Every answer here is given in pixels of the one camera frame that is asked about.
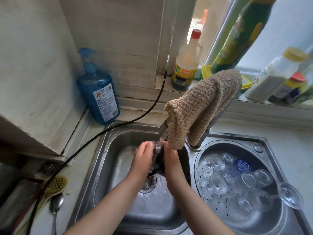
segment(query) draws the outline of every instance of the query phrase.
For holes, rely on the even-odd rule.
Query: blue dish soap bottle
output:
[[[80,48],[78,53],[83,59],[86,74],[77,80],[77,86],[93,118],[99,124],[107,125],[120,113],[112,78],[107,73],[96,70],[89,61],[89,56],[96,54],[96,51]]]

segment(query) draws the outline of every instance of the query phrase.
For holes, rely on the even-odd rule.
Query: person's left hand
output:
[[[152,165],[154,145],[152,142],[143,142],[135,152],[128,176],[144,183]]]

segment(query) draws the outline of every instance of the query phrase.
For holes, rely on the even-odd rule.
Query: white countertop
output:
[[[142,114],[143,111],[140,110],[121,109],[121,114],[117,119],[129,121]],[[166,118],[166,114],[149,113],[138,122],[161,125]],[[103,129],[104,126],[92,122],[84,142]],[[231,119],[219,119],[212,127],[212,131],[267,138],[288,182],[302,194],[305,201],[303,212],[310,226],[313,227],[313,186],[311,179],[313,175],[313,131]],[[88,145],[77,155],[72,165],[65,168],[61,173],[68,178],[68,185],[64,192],[63,207],[58,212],[57,234],[64,233],[67,228],[99,140],[100,138]],[[32,234],[49,234],[52,229],[52,222],[53,217],[49,212],[49,205],[46,205],[41,215],[34,222]]]

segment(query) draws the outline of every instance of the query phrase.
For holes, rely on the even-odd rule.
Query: spoon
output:
[[[57,212],[60,210],[64,201],[63,194],[57,194],[52,197],[50,202],[50,211],[53,214],[53,227],[52,227],[52,235],[57,234]]]

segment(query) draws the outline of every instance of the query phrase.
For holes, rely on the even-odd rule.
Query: green bottle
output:
[[[212,64],[212,73],[236,67],[267,23],[276,0],[251,0],[240,12]]]

